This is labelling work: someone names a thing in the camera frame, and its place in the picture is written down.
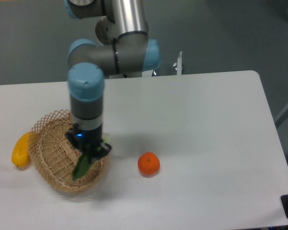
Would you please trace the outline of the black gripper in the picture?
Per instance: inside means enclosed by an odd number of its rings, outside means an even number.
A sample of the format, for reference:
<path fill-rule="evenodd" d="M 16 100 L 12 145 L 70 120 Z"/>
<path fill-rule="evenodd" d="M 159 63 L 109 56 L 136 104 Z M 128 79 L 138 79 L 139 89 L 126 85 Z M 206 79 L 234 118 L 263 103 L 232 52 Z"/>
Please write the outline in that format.
<path fill-rule="evenodd" d="M 82 153 L 91 150 L 90 159 L 99 160 L 107 156 L 112 150 L 110 144 L 101 142 L 102 127 L 103 125 L 100 125 L 96 129 L 83 130 L 80 129 L 78 123 L 74 123 L 72 125 L 72 130 L 68 130 L 65 137 L 74 149 L 77 149 Z"/>

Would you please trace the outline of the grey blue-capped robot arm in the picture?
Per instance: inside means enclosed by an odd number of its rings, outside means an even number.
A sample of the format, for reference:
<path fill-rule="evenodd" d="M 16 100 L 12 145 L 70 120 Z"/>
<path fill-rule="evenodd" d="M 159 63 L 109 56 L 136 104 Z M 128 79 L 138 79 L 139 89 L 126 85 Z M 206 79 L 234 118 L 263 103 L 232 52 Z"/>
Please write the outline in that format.
<path fill-rule="evenodd" d="M 74 41 L 68 54 L 68 89 L 72 128 L 66 136 L 83 155 L 98 160 L 111 150 L 102 140 L 104 77 L 155 70 L 160 66 L 158 42 L 148 37 L 140 0 L 67 0 L 74 19 L 100 18 L 96 35 Z"/>

